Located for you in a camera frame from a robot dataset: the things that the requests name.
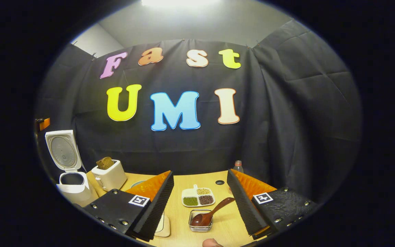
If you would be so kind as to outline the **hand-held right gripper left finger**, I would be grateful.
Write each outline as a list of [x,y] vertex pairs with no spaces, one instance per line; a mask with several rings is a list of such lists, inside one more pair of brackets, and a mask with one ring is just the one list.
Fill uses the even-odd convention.
[[112,189],[84,206],[83,211],[121,236],[150,241],[173,187],[174,177],[169,170],[126,191]]

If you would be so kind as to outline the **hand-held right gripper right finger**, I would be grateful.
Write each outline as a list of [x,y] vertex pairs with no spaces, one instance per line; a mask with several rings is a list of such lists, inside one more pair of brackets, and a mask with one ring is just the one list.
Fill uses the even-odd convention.
[[253,239],[287,231],[318,207],[316,202],[292,188],[276,189],[234,169],[228,170],[226,181],[248,235]]

